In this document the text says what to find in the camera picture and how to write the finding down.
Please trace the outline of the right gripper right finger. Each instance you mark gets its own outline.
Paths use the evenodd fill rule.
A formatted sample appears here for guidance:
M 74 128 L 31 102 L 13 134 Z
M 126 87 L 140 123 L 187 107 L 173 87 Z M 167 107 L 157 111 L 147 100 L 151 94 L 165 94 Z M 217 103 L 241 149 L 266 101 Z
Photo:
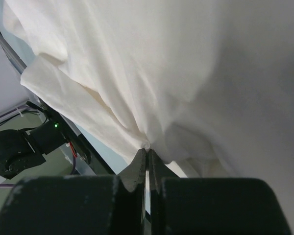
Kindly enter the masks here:
M 253 178 L 180 178 L 147 156 L 154 235 L 289 235 L 267 183 Z

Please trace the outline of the white t shirt red print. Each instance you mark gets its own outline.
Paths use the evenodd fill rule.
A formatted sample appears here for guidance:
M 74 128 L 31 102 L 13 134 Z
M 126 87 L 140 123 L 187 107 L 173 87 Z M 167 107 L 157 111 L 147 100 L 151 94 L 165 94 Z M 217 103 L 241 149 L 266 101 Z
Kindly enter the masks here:
M 294 178 L 294 0 L 7 0 L 21 81 L 129 158 Z

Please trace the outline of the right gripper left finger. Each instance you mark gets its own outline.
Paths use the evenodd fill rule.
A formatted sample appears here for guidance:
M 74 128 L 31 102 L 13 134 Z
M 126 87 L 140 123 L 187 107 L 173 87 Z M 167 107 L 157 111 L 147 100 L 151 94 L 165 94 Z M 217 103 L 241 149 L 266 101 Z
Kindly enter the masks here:
M 0 211 L 0 235 L 142 235 L 146 155 L 117 175 L 24 178 Z

